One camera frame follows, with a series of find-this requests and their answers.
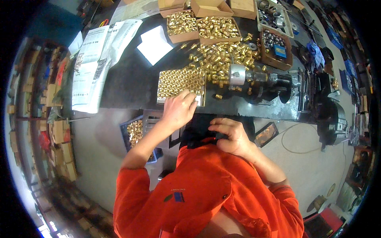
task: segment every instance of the pile of brass nuts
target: pile of brass nuts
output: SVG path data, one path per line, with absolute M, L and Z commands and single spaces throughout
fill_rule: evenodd
M 167 29 L 169 36 L 197 31 L 196 18 L 193 11 L 186 10 L 168 15 Z
M 205 71 L 201 70 L 201 67 L 161 71 L 157 98 L 176 96 L 184 89 L 189 89 L 191 93 L 197 95 L 204 95 L 204 85 Z
M 143 121 L 137 120 L 127 126 L 127 132 L 130 135 L 129 141 L 131 148 L 143 137 Z
M 219 42 L 214 45 L 200 45 L 198 54 L 190 54 L 189 63 L 183 71 L 200 69 L 205 72 L 207 81 L 218 84 L 220 88 L 229 84 L 231 63 L 244 65 L 246 70 L 254 69 L 255 60 L 260 60 L 259 51 L 252 51 L 244 42 Z
M 197 23 L 200 38 L 221 39 L 240 37 L 238 27 L 231 18 L 205 17 Z

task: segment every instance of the gear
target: gear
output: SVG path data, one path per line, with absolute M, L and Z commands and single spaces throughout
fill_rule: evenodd
M 258 96 L 257 96 L 257 98 L 262 97 L 262 94 L 263 94 L 263 87 L 260 86 L 260 87 L 259 87 L 259 90 L 258 90 Z
M 291 102 L 291 99 L 294 97 L 294 95 L 295 95 L 294 89 L 291 89 L 289 91 L 281 91 L 279 93 L 279 99 L 283 104 L 288 104 Z

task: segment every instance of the cable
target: cable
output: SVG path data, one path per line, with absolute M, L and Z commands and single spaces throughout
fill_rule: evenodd
M 290 153 L 293 153 L 293 154 L 299 154 L 299 155 L 308 154 L 308 153 L 311 153 L 311 152 L 320 150 L 320 147 L 318 147 L 318 148 L 316 148 L 316 149 L 309 150 L 309 151 L 306 151 L 306 152 L 295 152 L 295 151 L 289 150 L 289 149 L 287 149 L 287 148 L 285 147 L 285 145 L 283 144 L 283 138 L 284 138 L 286 132 L 287 132 L 288 130 L 290 130 L 291 128 L 293 128 L 294 126 L 297 126 L 297 125 L 300 125 L 300 124 L 303 124 L 303 123 L 298 123 L 298 124 L 295 124 L 295 125 L 293 125 L 293 126 L 290 126 L 290 127 L 287 128 L 286 130 L 284 130 L 284 131 L 282 131 L 281 133 L 279 133 L 279 134 L 282 134 L 282 133 L 284 132 L 284 134 L 282 135 L 282 139 L 281 139 L 283 148 L 284 148 L 285 150 L 287 150 L 288 152 L 290 152 Z

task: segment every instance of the cardboard tray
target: cardboard tray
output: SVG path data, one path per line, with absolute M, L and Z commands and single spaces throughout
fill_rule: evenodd
M 252 20 L 257 17 L 255 0 L 230 0 L 230 6 L 234 12 L 233 16 Z
M 264 45 L 262 44 L 262 34 L 264 30 L 269 30 L 270 33 L 275 34 L 279 36 L 280 38 L 284 39 L 285 46 L 286 46 L 286 56 L 287 58 L 284 60 L 278 60 L 275 58 L 275 55 L 272 51 L 270 53 L 266 53 L 266 49 Z M 279 31 L 271 28 L 271 27 L 263 27 L 261 33 L 259 34 L 259 38 L 261 39 L 261 57 L 262 57 L 262 63 L 268 64 L 272 67 L 281 69 L 281 70 L 289 70 L 292 67 L 292 53 L 291 53 L 291 42 L 290 39 L 281 34 Z
M 234 13 L 224 0 L 191 0 L 190 7 L 198 18 L 207 16 L 227 16 Z
M 200 44 L 203 44 L 203 45 L 212 45 L 212 44 L 215 44 L 215 43 L 218 43 L 218 42 L 238 42 L 241 40 L 241 32 L 239 31 L 239 28 L 238 28 L 238 25 L 236 23 L 236 21 L 234 20 L 234 18 L 230 18 L 230 17 L 226 17 L 226 18 L 229 18 L 229 19 L 232 19 L 235 26 L 237 27 L 237 30 L 238 30 L 238 34 L 239 36 L 238 37 L 233 37 L 233 38 L 219 38 L 219 39 L 206 39 L 206 38 L 201 38 L 200 35 L 199 35 L 199 39 L 200 39 Z
M 168 33 L 168 21 L 169 21 L 169 18 L 167 18 L 167 33 Z M 186 33 L 177 34 L 177 35 L 171 35 L 171 36 L 168 35 L 168 37 L 173 44 L 178 42 L 188 41 L 188 40 L 196 40 L 199 38 L 199 29 L 197 28 L 197 30 L 195 31 L 186 32 Z

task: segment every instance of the black work surface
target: black work surface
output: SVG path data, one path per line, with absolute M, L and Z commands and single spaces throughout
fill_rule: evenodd
M 247 33 L 252 33 L 253 42 L 259 37 L 257 28 L 257 21 L 245 18 L 234 18 L 238 24 L 242 36 Z M 129 108 L 129 109 L 146 109 L 146 110 L 162 110 L 163 105 L 156 103 L 157 98 L 157 85 L 159 72 L 163 70 L 181 69 L 189 64 L 188 56 L 190 53 L 196 52 L 188 51 L 193 43 L 199 43 L 198 40 L 185 42 L 188 47 L 181 50 L 179 47 L 183 42 L 172 44 L 167 36 L 167 41 L 174 48 L 160 61 L 152 66 L 148 60 L 136 48 L 141 43 L 140 35 L 157 27 L 163 26 L 166 30 L 166 19 L 163 19 L 160 14 L 150 16 L 143 19 L 136 36 L 129 43 L 124 50 L 120 61 L 113 66 L 107 75 L 104 85 L 100 107 L 103 108 Z M 307 32 L 299 27 L 300 33 L 291 40 L 293 45 L 293 66 L 290 70 L 298 69 L 304 66 L 297 58 L 294 49 L 299 41 L 302 45 L 310 41 Z M 288 74 L 288 72 L 268 66 L 270 73 Z M 211 82 L 206 86 L 206 100 L 205 107 L 196 109 L 197 113 L 209 114 L 225 114 L 225 115 L 241 115 L 250 117 L 270 118 L 274 120 L 298 120 L 298 104 L 299 96 L 295 96 L 289 104 L 283 104 L 277 97 L 271 102 L 264 101 L 263 104 L 254 104 L 251 97 L 246 93 L 248 89 L 247 83 L 243 85 L 242 92 L 229 92 L 227 86 L 224 89 L 213 85 Z M 215 94 L 223 95 L 223 99 L 215 98 Z

